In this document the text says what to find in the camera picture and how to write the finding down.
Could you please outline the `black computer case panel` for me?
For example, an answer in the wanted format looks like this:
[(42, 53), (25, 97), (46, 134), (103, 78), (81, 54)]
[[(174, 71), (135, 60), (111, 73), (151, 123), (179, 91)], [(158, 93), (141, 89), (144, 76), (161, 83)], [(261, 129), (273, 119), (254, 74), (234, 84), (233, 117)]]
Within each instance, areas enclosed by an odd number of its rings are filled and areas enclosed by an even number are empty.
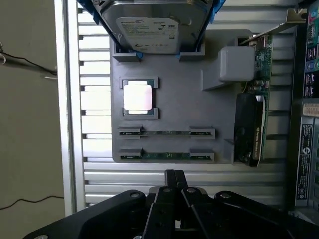
[(295, 206), (301, 117), (319, 119), (319, 0), (297, 0), (307, 9), (296, 27), (290, 131), (287, 148), (286, 206), (290, 213), (319, 226), (319, 211)]

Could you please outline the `CPU with silver lid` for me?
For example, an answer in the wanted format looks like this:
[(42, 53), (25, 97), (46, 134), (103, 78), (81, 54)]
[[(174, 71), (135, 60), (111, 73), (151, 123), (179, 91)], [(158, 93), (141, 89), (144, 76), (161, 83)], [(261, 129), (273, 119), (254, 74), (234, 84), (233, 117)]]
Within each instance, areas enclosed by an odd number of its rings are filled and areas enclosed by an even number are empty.
[(151, 115), (153, 86), (152, 80), (123, 80), (123, 115)]

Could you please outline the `light grey plastic block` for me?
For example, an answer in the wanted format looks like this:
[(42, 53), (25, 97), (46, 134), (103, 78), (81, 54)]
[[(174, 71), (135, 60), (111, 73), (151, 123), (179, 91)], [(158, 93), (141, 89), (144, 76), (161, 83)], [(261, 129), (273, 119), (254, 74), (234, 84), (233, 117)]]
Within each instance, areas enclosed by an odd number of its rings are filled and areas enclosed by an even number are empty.
[(250, 81), (255, 75), (255, 49), (250, 46), (226, 46), (218, 53), (221, 82)]

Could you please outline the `green RAM stick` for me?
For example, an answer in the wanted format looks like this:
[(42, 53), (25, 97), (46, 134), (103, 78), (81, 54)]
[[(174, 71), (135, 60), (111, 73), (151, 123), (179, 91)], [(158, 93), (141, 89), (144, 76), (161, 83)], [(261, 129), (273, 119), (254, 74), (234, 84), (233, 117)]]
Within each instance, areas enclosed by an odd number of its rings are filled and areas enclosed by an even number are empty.
[(180, 136), (215, 136), (215, 132), (211, 131), (136, 131), (136, 132), (120, 132), (119, 135), (123, 136), (155, 136), (155, 135), (180, 135)]
[(142, 153), (141, 155), (121, 155), (121, 159), (131, 160), (213, 160), (213, 155), (193, 155), (191, 153)]

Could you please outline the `graphics card with black cooler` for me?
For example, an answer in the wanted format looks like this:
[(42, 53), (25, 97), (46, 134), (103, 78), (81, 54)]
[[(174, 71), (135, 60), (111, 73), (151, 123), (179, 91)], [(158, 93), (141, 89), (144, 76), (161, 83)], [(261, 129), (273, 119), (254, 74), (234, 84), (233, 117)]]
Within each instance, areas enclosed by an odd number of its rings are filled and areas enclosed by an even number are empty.
[(235, 162), (257, 167), (264, 157), (270, 84), (273, 61), (273, 35), (306, 22), (307, 9), (287, 10), (280, 25), (265, 32), (238, 41), (239, 46), (254, 48), (254, 78), (241, 84), (242, 91), (236, 98), (234, 153)]

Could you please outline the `power supply with label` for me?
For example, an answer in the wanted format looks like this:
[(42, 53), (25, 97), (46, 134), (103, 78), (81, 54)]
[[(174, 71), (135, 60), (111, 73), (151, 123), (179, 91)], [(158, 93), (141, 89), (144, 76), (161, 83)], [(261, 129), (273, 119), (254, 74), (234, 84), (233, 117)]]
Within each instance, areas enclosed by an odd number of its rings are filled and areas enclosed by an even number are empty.
[(295, 206), (319, 211), (319, 119), (301, 117)]

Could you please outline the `grey plastic parts rack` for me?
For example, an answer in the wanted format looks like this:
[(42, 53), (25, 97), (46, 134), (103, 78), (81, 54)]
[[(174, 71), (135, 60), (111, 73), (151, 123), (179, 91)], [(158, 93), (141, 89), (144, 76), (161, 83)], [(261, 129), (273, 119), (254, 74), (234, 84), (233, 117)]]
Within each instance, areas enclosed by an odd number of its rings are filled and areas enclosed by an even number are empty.
[[(145, 55), (138, 62), (111, 61), (112, 157), (117, 163), (215, 163), (233, 136), (235, 102), (241, 82), (219, 80), (218, 53), (251, 35), (247, 29), (208, 30), (202, 51)], [(123, 80), (153, 81), (153, 113), (123, 115)], [(211, 131), (215, 136), (123, 136), (136, 131)], [(131, 160), (142, 153), (213, 155), (213, 160)]]

